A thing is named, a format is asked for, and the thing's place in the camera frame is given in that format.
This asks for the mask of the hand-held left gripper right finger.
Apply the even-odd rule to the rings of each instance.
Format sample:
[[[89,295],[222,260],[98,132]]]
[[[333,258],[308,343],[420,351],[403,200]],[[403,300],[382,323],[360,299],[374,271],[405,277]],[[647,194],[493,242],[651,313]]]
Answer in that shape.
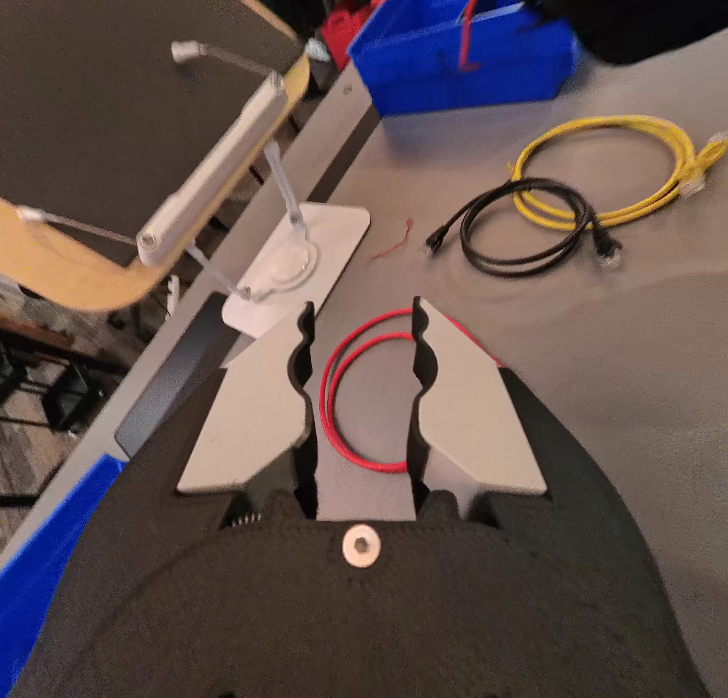
[[[407,438],[413,484],[455,497],[546,494],[496,361],[421,296],[413,301],[411,335],[420,386]]]

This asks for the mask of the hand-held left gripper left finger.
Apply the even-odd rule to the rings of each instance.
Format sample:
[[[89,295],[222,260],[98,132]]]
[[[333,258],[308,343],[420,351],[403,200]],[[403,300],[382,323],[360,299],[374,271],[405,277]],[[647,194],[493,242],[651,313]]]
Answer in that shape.
[[[287,313],[225,369],[177,491],[296,493],[314,484],[317,437],[305,385],[314,304]]]

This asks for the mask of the black board with wooden edge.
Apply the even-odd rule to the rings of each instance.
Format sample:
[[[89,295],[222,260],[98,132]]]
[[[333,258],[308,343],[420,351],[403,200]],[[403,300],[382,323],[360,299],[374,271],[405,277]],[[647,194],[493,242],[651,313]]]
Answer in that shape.
[[[258,0],[2,0],[2,276],[72,310],[119,310],[173,268],[261,151],[259,143],[162,263],[19,205],[137,238],[266,77],[214,58],[177,65],[173,40],[231,50],[280,72],[286,107],[309,62]]]

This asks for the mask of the grey stand bar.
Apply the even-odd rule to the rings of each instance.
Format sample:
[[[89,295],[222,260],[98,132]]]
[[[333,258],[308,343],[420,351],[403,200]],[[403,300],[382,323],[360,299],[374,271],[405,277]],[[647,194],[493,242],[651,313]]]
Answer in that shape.
[[[270,137],[268,130],[287,103],[284,78],[270,73],[243,106],[227,131],[180,187],[160,204],[136,237],[138,258],[158,266],[181,243],[186,231],[211,204],[253,149]]]

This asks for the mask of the dark cloth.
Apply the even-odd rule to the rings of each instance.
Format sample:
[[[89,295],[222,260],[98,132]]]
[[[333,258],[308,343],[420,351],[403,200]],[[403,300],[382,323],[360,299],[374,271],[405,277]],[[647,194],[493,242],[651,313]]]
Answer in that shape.
[[[727,0],[541,0],[601,61],[634,64],[727,26]]]

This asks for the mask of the red bag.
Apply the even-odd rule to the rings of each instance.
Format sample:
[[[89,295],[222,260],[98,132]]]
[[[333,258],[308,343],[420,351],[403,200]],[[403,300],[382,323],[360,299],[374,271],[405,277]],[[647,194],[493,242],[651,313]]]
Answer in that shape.
[[[377,7],[378,0],[337,0],[320,26],[337,72],[350,62],[347,49]]]

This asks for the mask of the plain blue bin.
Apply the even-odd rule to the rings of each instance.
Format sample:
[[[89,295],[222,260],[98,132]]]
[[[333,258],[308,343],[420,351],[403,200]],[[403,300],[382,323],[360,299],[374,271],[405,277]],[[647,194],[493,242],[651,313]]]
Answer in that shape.
[[[31,656],[82,531],[126,464],[102,455],[2,568],[2,697]]]

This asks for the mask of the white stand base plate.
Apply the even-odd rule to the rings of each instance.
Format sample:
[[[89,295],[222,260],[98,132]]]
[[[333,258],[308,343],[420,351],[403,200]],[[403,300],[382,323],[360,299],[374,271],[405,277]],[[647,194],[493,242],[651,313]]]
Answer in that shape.
[[[222,318],[231,329],[259,339],[307,303],[318,315],[370,226],[364,208],[303,202],[304,223],[284,215],[242,275]]]

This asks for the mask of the blue bin with tag sticker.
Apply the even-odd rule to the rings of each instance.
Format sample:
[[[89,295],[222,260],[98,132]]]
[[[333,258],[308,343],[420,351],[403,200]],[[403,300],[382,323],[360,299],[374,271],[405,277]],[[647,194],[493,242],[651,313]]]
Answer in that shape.
[[[387,117],[553,99],[579,47],[523,0],[380,0],[347,51]]]

